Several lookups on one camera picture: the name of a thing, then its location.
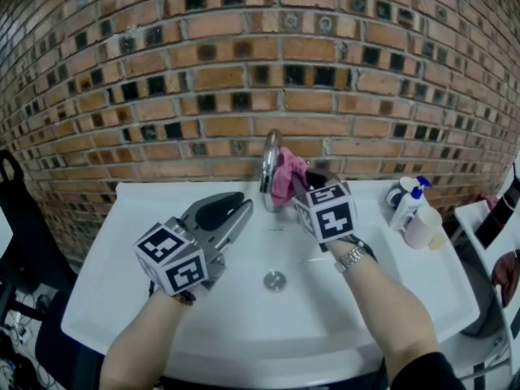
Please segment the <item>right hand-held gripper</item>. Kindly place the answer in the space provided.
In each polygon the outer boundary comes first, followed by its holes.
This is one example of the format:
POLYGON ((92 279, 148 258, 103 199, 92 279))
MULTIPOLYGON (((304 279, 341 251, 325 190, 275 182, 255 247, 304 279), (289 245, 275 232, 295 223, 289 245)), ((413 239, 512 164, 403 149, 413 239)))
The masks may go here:
POLYGON ((349 236, 357 228, 354 199, 339 177, 329 171, 307 170, 305 180, 311 190, 298 174, 292 175, 292 202, 299 224, 326 253, 326 243, 349 236))

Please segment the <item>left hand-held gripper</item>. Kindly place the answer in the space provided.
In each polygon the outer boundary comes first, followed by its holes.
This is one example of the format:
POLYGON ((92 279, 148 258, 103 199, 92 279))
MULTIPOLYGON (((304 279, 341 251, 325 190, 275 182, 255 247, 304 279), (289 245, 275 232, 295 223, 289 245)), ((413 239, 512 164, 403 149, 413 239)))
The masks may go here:
POLYGON ((217 231, 219 243, 234 243, 253 215, 240 192, 218 193, 194 202, 180 217, 155 223, 133 245, 143 271, 169 296, 211 289, 226 270, 222 254, 190 230, 217 231))

